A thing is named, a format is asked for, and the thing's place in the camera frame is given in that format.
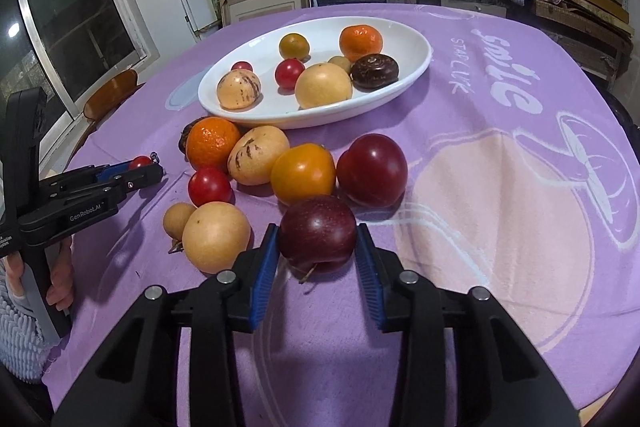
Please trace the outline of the dark purple plum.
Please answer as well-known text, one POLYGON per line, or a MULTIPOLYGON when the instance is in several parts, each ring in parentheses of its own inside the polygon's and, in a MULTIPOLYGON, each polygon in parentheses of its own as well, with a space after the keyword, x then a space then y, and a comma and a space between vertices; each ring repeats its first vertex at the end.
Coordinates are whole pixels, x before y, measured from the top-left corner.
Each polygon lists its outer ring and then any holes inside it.
POLYGON ((352 210, 335 196, 314 196, 285 211, 277 245, 292 273, 303 280, 341 269, 352 257, 356 238, 352 210))

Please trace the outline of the dark wrinkled purple fruit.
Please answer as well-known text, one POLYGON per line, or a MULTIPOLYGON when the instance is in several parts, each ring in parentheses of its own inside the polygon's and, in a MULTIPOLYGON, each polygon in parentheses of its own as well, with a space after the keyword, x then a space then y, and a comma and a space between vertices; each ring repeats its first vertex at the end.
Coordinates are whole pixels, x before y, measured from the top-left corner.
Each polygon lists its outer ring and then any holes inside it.
POLYGON ((191 130, 196 124, 198 124, 202 120, 203 120, 203 117, 196 118, 194 119, 194 121, 191 121, 190 124, 187 124, 186 127, 182 129, 180 134, 180 139, 178 141, 178 149, 180 150, 181 153, 183 153, 183 156, 186 156, 186 141, 188 141, 191 130))

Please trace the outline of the red plum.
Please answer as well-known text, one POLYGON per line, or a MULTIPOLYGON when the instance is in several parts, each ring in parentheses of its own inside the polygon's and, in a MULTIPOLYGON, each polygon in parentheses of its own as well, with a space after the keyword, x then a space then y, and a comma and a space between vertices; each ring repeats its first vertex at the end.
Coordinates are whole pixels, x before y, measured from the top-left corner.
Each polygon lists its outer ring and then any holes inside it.
POLYGON ((337 161, 342 192, 368 208, 396 205, 408 183, 408 162, 400 146, 387 135, 369 133, 352 142, 337 161))

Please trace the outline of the red cherry tomato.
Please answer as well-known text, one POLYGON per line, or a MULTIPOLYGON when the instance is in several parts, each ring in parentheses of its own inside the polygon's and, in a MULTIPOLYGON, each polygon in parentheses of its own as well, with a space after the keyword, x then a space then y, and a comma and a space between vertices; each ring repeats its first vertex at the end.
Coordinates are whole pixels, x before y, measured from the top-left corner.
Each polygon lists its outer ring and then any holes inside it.
POLYGON ((254 68, 252 65, 250 65, 249 62, 245 62, 245 61, 239 61, 234 63, 231 66, 232 70, 248 70, 249 72, 253 72, 254 68))
POLYGON ((153 159, 149 156, 140 155, 135 157, 132 161, 130 161, 128 169, 134 170, 141 167, 149 166, 153 164, 153 159))
POLYGON ((216 167, 196 170, 189 180, 188 194, 196 207, 209 202, 231 202, 233 197, 228 176, 216 167))
POLYGON ((287 58, 274 71, 274 80, 276 80, 280 89, 292 91, 295 89, 296 82, 304 70, 305 65, 297 58, 287 58))

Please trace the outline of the large mandarin orange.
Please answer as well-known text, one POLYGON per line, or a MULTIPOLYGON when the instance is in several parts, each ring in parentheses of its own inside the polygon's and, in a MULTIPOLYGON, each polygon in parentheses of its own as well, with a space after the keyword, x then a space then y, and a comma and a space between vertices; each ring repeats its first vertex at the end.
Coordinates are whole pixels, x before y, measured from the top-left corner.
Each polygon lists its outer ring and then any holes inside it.
POLYGON ((196 122, 186 137, 186 160, 195 169, 215 167, 227 170, 228 157, 241 138, 231 121, 206 117, 196 122))

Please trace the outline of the striped pepino melon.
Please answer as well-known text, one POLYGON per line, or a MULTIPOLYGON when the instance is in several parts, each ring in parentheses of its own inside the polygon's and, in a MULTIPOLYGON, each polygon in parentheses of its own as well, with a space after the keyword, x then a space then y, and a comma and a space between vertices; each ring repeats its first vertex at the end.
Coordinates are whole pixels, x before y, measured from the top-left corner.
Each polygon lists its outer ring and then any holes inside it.
POLYGON ((233 69, 219 80, 216 93, 222 108, 247 109, 262 96, 262 83, 259 77, 248 69, 233 69))
POLYGON ((289 148, 288 137, 277 127, 250 129, 232 148, 227 161, 229 174, 242 185, 266 184, 274 164, 289 148))

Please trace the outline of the large yellow passion fruit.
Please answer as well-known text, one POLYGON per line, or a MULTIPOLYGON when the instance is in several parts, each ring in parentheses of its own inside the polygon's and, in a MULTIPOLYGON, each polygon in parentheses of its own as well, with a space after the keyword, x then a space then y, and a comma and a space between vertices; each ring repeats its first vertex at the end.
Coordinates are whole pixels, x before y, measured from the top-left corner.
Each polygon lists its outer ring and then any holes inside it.
POLYGON ((352 98, 352 80, 341 67, 320 63, 304 70, 294 94, 303 109, 340 103, 352 98))

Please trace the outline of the dark passion fruit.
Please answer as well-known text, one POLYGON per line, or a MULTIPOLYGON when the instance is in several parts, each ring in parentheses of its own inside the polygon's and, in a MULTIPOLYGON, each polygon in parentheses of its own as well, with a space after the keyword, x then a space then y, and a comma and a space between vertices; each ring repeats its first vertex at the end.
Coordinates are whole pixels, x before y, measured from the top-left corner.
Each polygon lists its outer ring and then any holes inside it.
POLYGON ((360 57, 350 70, 352 83, 361 90, 381 89, 399 78, 399 65, 386 54, 375 53, 360 57))

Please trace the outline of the small mandarin orange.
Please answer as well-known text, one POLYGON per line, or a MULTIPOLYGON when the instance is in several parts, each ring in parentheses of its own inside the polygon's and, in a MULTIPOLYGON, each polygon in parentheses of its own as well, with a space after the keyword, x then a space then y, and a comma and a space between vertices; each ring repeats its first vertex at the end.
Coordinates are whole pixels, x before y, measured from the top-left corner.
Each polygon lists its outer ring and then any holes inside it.
POLYGON ((370 25, 347 26, 338 38, 342 54, 352 63, 366 55, 380 53, 383 43, 382 34, 370 25))

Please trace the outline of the small tan longan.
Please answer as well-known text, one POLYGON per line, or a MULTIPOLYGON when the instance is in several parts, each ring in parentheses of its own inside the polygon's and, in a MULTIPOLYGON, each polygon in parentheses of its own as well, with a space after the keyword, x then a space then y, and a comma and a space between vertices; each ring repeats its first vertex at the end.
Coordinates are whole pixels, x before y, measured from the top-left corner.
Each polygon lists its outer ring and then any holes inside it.
POLYGON ((331 57, 329 59, 329 63, 341 67, 347 75, 349 75, 352 70, 352 62, 343 55, 335 55, 334 57, 331 57))

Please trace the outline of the wooden chair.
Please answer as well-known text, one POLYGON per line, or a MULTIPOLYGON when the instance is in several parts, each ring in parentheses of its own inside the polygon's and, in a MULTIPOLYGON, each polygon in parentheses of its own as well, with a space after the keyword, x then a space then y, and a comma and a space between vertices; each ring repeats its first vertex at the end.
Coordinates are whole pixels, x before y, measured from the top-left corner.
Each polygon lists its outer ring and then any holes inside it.
POLYGON ((84 106, 84 116, 94 122, 102 121, 139 88, 138 74, 134 69, 120 72, 90 96, 84 106))

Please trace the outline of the purple printed tablecloth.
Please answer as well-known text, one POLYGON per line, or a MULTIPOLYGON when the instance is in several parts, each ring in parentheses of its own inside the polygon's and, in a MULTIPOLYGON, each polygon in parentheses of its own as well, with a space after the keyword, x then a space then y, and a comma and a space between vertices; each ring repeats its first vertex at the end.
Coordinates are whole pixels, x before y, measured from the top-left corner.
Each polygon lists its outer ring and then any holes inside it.
POLYGON ((186 198, 178 147, 201 116, 196 84, 248 40, 302 20, 374 16, 431 43, 426 74, 396 100, 292 144, 340 155, 380 132, 404 151, 408 191, 395 209, 358 209, 378 245, 436 285, 491 290, 546 359, 575 407, 623 378, 639 348, 639 163, 612 110, 543 32, 487 15, 349 4, 248 20, 168 64, 89 136, 73 166, 160 155, 167 178, 76 235, 74 326, 44 374, 59 403, 146 286, 180 291, 202 276, 170 251, 168 207, 186 198))

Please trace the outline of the white oval plate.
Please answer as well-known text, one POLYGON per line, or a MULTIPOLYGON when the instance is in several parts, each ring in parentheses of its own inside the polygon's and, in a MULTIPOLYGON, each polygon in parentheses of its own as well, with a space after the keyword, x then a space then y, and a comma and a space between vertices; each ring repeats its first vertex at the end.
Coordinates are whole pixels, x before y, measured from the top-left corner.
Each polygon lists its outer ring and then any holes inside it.
POLYGON ((376 109, 427 70, 433 48, 394 20, 334 16, 256 37, 221 58, 198 86, 208 113, 244 127, 298 129, 376 109))

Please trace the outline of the framed picture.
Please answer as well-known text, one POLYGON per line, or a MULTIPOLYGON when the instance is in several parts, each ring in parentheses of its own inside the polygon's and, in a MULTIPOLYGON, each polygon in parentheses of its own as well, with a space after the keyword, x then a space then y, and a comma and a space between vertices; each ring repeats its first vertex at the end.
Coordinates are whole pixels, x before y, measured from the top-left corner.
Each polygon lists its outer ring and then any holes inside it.
POLYGON ((310 8, 312 0, 221 0, 222 26, 265 15, 310 8))

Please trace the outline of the window with metal frame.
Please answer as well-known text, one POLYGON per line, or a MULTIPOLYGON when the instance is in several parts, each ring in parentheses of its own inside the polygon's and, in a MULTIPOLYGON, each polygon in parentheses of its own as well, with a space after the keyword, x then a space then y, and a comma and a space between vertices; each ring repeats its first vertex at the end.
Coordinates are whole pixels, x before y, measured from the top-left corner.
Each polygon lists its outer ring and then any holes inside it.
POLYGON ((46 94, 43 171, 70 158, 89 127, 90 96, 157 57, 136 0, 1 0, 1 100, 29 88, 46 94))

